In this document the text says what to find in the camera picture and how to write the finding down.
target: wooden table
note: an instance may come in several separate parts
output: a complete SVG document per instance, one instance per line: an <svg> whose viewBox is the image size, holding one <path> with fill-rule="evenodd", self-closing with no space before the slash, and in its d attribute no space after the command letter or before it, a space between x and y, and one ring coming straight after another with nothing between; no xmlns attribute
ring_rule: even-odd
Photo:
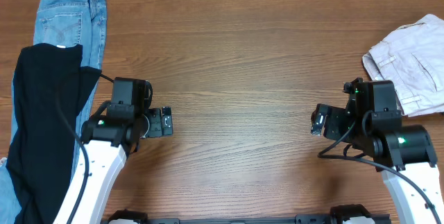
<svg viewBox="0 0 444 224"><path fill-rule="evenodd" d="M0 157L38 3L0 0ZM368 79L362 55L427 13L444 18L443 0L108 0L103 73L150 80L153 107L173 108L174 136L142 142L105 215L294 216L361 203L397 223L373 167L316 158L331 141L310 135L310 115L317 103L344 107L343 82ZM94 107L111 90L101 80ZM404 121L428 129L441 172L443 119Z"/></svg>

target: jeans pocket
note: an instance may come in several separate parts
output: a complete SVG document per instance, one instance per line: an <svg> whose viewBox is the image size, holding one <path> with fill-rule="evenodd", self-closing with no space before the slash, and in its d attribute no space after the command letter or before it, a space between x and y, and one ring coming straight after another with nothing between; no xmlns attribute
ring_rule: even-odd
<svg viewBox="0 0 444 224"><path fill-rule="evenodd" d="M80 44L82 14L77 12L58 13L40 20L43 26L43 43L54 46L73 47Z"/></svg>
<svg viewBox="0 0 444 224"><path fill-rule="evenodd" d="M427 55L424 53L412 53L412 56L418 61L419 69L424 73L434 91L439 92L443 90L444 69L439 69L439 66L441 66L441 68L444 68L444 66L440 64L442 60L442 54ZM438 62L436 65L431 65L428 60L432 63L434 61Z"/></svg>

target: denim fabric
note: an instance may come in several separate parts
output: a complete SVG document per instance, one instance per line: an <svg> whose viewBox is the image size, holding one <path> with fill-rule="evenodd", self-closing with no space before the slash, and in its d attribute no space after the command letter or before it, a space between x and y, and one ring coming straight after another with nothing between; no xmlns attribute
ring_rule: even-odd
<svg viewBox="0 0 444 224"><path fill-rule="evenodd" d="M81 44L83 45L81 66L101 69L105 50L107 18L106 0L40 0L35 20L34 44L47 43L60 48ZM96 87L89 95L82 112L77 116L76 132L78 135L81 134L83 122L88 120L91 113ZM11 94L13 104L13 85ZM13 105L11 142L16 131L17 120ZM79 148L78 144L74 142L71 179L76 170ZM4 165L0 166L0 188L0 223L14 223L21 207L15 197L9 172Z"/></svg>

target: white pants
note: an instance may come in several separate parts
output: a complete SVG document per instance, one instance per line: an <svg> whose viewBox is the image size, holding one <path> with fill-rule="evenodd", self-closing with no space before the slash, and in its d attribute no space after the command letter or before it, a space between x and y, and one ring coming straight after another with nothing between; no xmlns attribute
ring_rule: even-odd
<svg viewBox="0 0 444 224"><path fill-rule="evenodd" d="M392 80L404 115L444 112L444 21L426 15L362 57L372 80Z"/></svg>

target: black cloth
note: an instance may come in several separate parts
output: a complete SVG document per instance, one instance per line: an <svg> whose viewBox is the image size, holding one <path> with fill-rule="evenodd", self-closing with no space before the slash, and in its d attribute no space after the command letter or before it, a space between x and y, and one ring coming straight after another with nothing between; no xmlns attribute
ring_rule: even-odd
<svg viewBox="0 0 444 224"><path fill-rule="evenodd" d="M56 111L56 90L69 124L91 94L101 70L80 67L82 46L26 47L15 68L14 103L18 131L6 168L22 210L18 224L54 222L71 179L74 137Z"/></svg>

